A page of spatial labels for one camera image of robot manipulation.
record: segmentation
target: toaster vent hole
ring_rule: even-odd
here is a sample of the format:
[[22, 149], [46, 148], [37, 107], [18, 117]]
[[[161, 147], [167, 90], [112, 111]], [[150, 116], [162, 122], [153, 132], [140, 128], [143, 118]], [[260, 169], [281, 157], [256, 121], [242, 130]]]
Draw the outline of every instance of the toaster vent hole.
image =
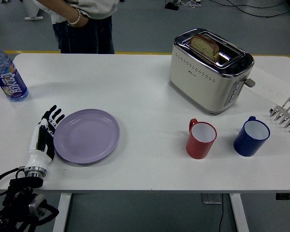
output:
[[193, 64], [189, 63], [188, 61], [186, 61], [184, 58], [182, 58], [179, 54], [175, 53], [175, 57], [180, 59], [184, 64], [186, 64], [187, 66], [189, 66], [190, 68], [192, 68], [196, 73], [200, 74], [201, 76], [205, 77], [205, 79], [215, 83], [215, 79], [208, 76], [207, 74], [205, 74], [204, 72], [202, 72], [201, 70], [199, 70], [198, 68], [196, 68]]

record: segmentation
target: mug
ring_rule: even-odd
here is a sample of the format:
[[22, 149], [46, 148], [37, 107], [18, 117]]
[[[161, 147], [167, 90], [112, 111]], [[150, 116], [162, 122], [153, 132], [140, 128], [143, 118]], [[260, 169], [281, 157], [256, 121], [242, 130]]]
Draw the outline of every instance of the mug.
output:
[[186, 145], [188, 154], [195, 159], [203, 159], [216, 138], [217, 131], [211, 124], [192, 119], [189, 123], [189, 138]]
[[242, 156], [253, 156], [270, 137], [267, 125], [250, 116], [236, 137], [233, 147]]

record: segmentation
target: white toaster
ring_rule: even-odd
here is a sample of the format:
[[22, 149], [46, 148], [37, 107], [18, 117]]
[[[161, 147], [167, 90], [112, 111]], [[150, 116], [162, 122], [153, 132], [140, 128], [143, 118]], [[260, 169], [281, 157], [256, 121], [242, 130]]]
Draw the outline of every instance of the white toaster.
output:
[[[218, 62], [189, 45], [196, 34], [217, 43]], [[244, 84], [255, 85], [248, 78], [253, 65], [253, 57], [241, 48], [205, 29], [193, 29], [174, 39], [170, 81], [205, 111], [218, 114], [236, 102]]]

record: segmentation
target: toaster lever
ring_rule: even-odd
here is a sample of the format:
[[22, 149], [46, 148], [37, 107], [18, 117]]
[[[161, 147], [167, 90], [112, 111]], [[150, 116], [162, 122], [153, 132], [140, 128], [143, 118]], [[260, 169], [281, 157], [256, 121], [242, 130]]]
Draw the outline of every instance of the toaster lever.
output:
[[249, 88], [251, 87], [254, 87], [256, 82], [254, 82], [253, 80], [251, 80], [250, 78], [247, 79], [245, 82], [244, 82], [245, 85], [247, 85]]

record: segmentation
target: bottle label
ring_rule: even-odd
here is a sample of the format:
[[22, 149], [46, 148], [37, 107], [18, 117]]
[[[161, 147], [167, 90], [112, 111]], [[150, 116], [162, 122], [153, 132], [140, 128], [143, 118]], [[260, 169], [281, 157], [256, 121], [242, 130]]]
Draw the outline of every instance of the bottle label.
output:
[[27, 87], [20, 77], [17, 69], [14, 69], [13, 66], [7, 66], [6, 72], [0, 74], [0, 86], [8, 98], [18, 98], [23, 96]]

